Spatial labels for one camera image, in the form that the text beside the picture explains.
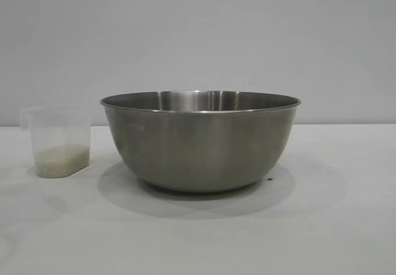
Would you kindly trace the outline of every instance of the stainless steel bowl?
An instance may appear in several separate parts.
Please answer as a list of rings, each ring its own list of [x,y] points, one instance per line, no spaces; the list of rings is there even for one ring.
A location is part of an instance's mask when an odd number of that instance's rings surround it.
[[[274,167],[300,100],[240,91],[130,93],[101,100],[137,177],[184,192],[251,184]]]

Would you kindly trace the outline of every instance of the plastic measuring cup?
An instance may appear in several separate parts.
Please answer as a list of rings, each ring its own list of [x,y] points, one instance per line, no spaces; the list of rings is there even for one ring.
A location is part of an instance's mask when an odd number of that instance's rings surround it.
[[[66,177],[89,165],[89,107],[49,105],[24,108],[20,112],[20,129],[30,130],[38,176]]]

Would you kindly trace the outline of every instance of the table surface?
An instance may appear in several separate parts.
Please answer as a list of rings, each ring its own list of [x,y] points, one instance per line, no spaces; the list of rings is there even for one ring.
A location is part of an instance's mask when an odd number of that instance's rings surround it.
[[[396,125],[295,125],[272,180],[212,197],[138,182],[108,127],[63,179],[0,142],[0,274],[396,274]]]

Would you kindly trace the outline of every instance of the uncooked rice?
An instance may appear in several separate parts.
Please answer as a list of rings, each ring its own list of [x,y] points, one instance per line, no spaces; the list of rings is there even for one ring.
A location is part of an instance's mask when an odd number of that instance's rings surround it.
[[[35,156],[36,174],[45,178],[69,176],[89,165],[89,147],[79,144],[48,148]]]

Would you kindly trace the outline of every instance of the gray wall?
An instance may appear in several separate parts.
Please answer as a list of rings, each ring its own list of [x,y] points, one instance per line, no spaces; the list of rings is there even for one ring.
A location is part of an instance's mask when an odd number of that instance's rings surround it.
[[[23,106],[172,89],[297,96],[299,123],[396,122],[395,6],[0,0],[0,125]]]

